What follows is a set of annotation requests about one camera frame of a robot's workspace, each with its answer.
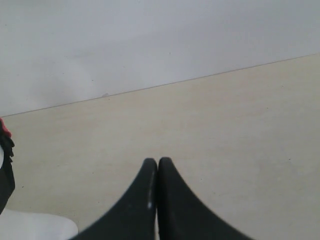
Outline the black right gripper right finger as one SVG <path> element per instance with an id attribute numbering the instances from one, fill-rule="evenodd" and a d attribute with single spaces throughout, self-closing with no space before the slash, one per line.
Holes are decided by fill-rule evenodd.
<path id="1" fill-rule="evenodd" d="M 157 217 L 161 240 L 249 240 L 192 192 L 173 161 L 158 163 Z"/>

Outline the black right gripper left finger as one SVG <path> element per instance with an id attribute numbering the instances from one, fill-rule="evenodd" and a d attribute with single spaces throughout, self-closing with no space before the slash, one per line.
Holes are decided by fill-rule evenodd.
<path id="1" fill-rule="evenodd" d="M 135 179 L 100 219 L 74 240 L 154 240 L 157 163 L 147 158 Z"/>

